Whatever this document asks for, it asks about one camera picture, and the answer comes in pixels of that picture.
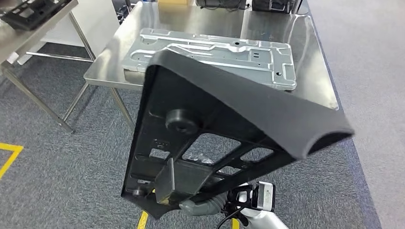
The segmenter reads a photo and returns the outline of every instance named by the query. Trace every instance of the black mount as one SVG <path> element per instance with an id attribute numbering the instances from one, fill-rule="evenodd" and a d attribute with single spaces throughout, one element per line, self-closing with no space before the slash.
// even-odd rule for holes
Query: black mount
<path id="1" fill-rule="evenodd" d="M 182 158 L 205 133 L 240 145 L 214 164 Z M 352 134 L 342 112 L 162 51 L 146 71 L 121 196 L 158 219 L 183 200 L 212 198 Z M 273 153 L 241 160 L 255 148 Z M 168 155 L 150 156 L 153 150 Z M 219 172 L 224 167 L 239 171 Z"/>

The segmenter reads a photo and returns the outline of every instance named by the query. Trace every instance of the black plastic tray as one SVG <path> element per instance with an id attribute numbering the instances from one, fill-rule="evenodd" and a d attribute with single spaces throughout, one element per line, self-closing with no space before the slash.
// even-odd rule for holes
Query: black plastic tray
<path id="1" fill-rule="evenodd" d="M 71 0 L 27 0 L 1 19 L 16 30 L 31 31 L 59 12 Z"/>

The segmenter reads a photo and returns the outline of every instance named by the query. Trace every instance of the yellow floor tape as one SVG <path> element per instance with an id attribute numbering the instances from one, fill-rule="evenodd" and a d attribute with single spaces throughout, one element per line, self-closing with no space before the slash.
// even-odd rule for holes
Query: yellow floor tape
<path id="1" fill-rule="evenodd" d="M 17 158 L 18 154 L 22 151 L 22 149 L 24 149 L 24 147 L 0 143 L 0 149 L 13 151 L 13 153 L 6 161 L 6 163 L 0 168 L 0 179 L 1 179 L 3 175 L 6 173 L 7 169 L 9 169 L 13 161 Z"/>
<path id="2" fill-rule="evenodd" d="M 237 219 L 232 219 L 231 229 L 239 229 L 239 221 Z"/>
<path id="3" fill-rule="evenodd" d="M 138 223 L 138 229 L 145 229 L 147 221 L 148 221 L 148 214 L 145 211 L 142 211 L 142 215 L 140 216 Z"/>
<path id="4" fill-rule="evenodd" d="M 145 211 L 142 211 L 142 215 L 140 216 L 137 229 L 145 229 L 147 221 L 148 221 L 148 214 Z M 232 219 L 231 229 L 239 229 L 239 221 L 237 219 Z"/>

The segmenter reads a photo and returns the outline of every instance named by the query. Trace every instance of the black device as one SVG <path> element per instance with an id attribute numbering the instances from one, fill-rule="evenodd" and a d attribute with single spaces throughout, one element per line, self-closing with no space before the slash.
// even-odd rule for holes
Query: black device
<path id="1" fill-rule="evenodd" d="M 244 10 L 246 8 L 246 0 L 195 0 L 195 4 L 207 9 L 225 8 Z"/>
<path id="2" fill-rule="evenodd" d="M 252 10 L 290 13 L 295 4 L 301 0 L 252 0 Z"/>
<path id="3" fill-rule="evenodd" d="M 183 158 L 205 133 L 240 145 L 213 164 Z M 341 111 L 161 51 L 146 70 L 121 196 L 158 219 L 186 199 L 210 199 L 352 135 Z M 255 148 L 273 153 L 241 159 Z M 153 149 L 168 155 L 154 157 Z"/>
<path id="4" fill-rule="evenodd" d="M 59 12 L 71 0 L 26 0 L 1 19 L 16 30 L 31 31 Z"/>

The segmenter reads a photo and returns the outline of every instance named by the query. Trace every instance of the stainless steel table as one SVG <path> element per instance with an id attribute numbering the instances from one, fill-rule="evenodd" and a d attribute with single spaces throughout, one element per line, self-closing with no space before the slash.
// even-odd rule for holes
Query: stainless steel table
<path id="1" fill-rule="evenodd" d="M 196 6 L 138 2 L 85 73 L 86 81 L 107 87 L 142 88 L 144 74 L 124 72 L 121 66 L 121 61 L 142 28 L 289 43 L 297 76 L 297 88 L 291 93 L 325 107 L 338 109 L 312 19 L 306 15 L 248 10 L 228 12 L 225 9 L 207 10 Z M 131 74 L 132 78 L 138 80 L 128 82 L 125 74 Z M 126 109 L 121 111 L 131 123 Z"/>
<path id="2" fill-rule="evenodd" d="M 53 57 L 59 59 L 76 60 L 76 61 L 93 62 L 96 59 L 96 57 L 91 51 L 90 46 L 85 36 L 83 35 L 82 30 L 77 24 L 75 17 L 71 13 L 71 10 L 76 5 L 78 5 L 77 0 L 71 1 L 66 6 L 64 6 L 62 10 L 60 10 L 57 14 L 51 17 L 47 22 L 45 22 L 43 25 L 41 25 L 39 28 L 33 31 L 14 30 L 11 26 L 6 24 L 5 22 L 0 21 L 0 63 L 1 63 L 0 70 L 13 84 L 15 84 L 20 90 L 22 90 L 27 96 L 29 96 L 44 111 L 46 111 L 60 126 L 64 127 L 69 131 L 73 131 L 73 129 L 68 124 L 66 124 L 66 120 L 69 117 L 70 113 L 73 111 L 74 107 L 76 106 L 77 102 L 79 101 L 79 99 L 81 98 L 81 96 L 83 95 L 89 84 L 85 83 L 83 85 L 79 93 L 75 96 L 75 98 L 69 105 L 64 116 L 60 118 L 38 96 L 36 96 L 33 92 L 31 92 L 30 89 L 12 72 L 13 67 L 10 63 L 14 63 L 25 54 Z M 72 24 L 76 29 L 80 39 L 82 40 L 87 50 L 87 53 L 90 56 L 90 59 L 73 56 L 56 55 L 56 54 L 28 52 L 28 50 L 32 46 L 37 44 L 40 41 L 40 39 L 66 15 L 69 15 L 69 18 L 72 21 Z"/>

